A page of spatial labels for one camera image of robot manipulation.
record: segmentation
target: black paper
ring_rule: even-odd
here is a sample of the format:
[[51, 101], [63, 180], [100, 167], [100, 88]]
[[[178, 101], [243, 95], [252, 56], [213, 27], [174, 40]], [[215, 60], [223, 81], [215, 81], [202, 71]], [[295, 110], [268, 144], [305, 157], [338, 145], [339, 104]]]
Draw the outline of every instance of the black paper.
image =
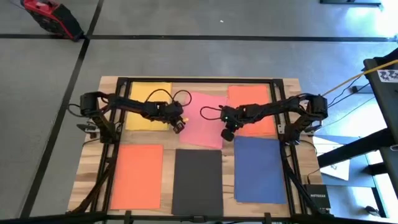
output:
[[172, 213], [223, 216], [221, 151], [177, 149]]

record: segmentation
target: pink paper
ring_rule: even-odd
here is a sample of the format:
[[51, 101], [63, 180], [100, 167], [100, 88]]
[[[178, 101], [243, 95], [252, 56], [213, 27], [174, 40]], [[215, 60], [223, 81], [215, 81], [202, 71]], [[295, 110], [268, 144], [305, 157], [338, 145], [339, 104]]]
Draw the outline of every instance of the pink paper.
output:
[[[185, 129], [179, 134], [180, 142], [221, 149], [223, 147], [221, 132], [225, 126], [224, 122], [219, 119], [208, 121], [202, 118], [200, 109], [204, 106], [219, 109], [219, 105], [226, 105], [226, 97], [210, 96], [195, 92], [191, 92], [191, 95], [192, 102], [183, 108], [182, 117], [188, 118], [188, 122], [185, 125]], [[206, 118], [220, 117], [220, 111], [217, 110], [204, 109], [202, 114]]]

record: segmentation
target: wooden table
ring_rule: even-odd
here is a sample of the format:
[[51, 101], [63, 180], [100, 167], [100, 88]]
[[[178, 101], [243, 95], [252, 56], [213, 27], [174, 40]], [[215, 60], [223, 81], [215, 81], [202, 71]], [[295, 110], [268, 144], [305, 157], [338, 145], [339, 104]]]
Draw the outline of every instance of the wooden table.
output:
[[[102, 77], [99, 84], [99, 91], [105, 93], [114, 93], [118, 77]], [[299, 80], [296, 78], [283, 79], [286, 97], [298, 95], [301, 93]], [[172, 83], [172, 95], [179, 90], [197, 91], [209, 95], [226, 96], [228, 83]], [[184, 97], [182, 94], [177, 96], [176, 100], [182, 100], [178, 97]], [[291, 122], [298, 118], [295, 113], [290, 114]], [[302, 139], [312, 142], [312, 138], [302, 136]], [[157, 210], [132, 210], [133, 215], [172, 215], [172, 197], [174, 183], [174, 162], [175, 149], [203, 149], [202, 146], [180, 143], [178, 135], [172, 130], [169, 131], [130, 131], [123, 130], [121, 144], [162, 144], [164, 145], [164, 160], [162, 171], [162, 198], [161, 208]], [[103, 145], [91, 142], [83, 147], [79, 167], [76, 173], [75, 183], [68, 204], [68, 209], [73, 210], [87, 196], [88, 192], [94, 186], [102, 154]], [[307, 181], [307, 175], [318, 169], [318, 161], [314, 148], [302, 142], [297, 148], [298, 163], [302, 175], [302, 180]], [[287, 204], [269, 204], [269, 203], [238, 203], [234, 199], [234, 151], [233, 142], [224, 141], [223, 148], [223, 200], [225, 217], [263, 217], [265, 212], [271, 213], [272, 217], [289, 217], [289, 206]], [[310, 176], [312, 184], [322, 184], [320, 172]], [[295, 210], [300, 212], [299, 197], [294, 184], [292, 184], [294, 195]], [[98, 205], [102, 205], [104, 190], [101, 191]], [[123, 215], [124, 210], [108, 211], [109, 214]]]

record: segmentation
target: colored paper sheet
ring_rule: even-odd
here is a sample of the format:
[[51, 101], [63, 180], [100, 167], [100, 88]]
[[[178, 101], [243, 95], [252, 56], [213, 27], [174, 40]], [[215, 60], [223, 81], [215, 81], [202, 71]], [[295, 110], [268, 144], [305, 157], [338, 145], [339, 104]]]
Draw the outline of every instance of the colored paper sheet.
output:
[[110, 209], [160, 208], [162, 161], [162, 145], [121, 145]]
[[279, 141], [236, 136], [235, 199], [247, 203], [286, 203]]
[[[239, 85], [228, 87], [228, 104], [232, 107], [257, 103], [269, 103], [266, 85]], [[237, 131], [239, 136], [276, 135], [274, 117], [268, 116], [254, 124], [245, 124]]]
[[172, 214], [223, 216], [220, 150], [177, 149]]
[[[221, 149], [223, 138], [221, 132], [225, 124], [221, 120], [208, 121], [200, 116], [200, 109], [204, 106], [219, 108], [219, 105], [226, 104], [226, 97], [210, 96], [202, 93], [191, 92], [192, 101], [185, 106], [183, 118], [188, 118], [185, 129], [179, 134], [180, 142], [194, 144], [198, 146], [212, 147]], [[220, 111], [204, 109], [202, 114], [206, 118], [219, 118]]]
[[[133, 82], [131, 87], [130, 99], [144, 102], [147, 97], [157, 89], [164, 89], [171, 93], [171, 83], [152, 83], [152, 82]], [[164, 91], [157, 91], [149, 98], [149, 101], [171, 102], [170, 96]], [[167, 131], [168, 124], [160, 121], [149, 121], [140, 114], [127, 112], [127, 130], [147, 130], [147, 131]]]

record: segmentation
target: blue paper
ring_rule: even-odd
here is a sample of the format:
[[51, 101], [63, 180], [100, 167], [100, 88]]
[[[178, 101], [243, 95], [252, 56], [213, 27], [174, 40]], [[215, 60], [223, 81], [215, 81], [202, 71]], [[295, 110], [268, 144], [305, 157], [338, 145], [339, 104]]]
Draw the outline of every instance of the blue paper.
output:
[[286, 203], [279, 141], [236, 136], [235, 199], [246, 203]]

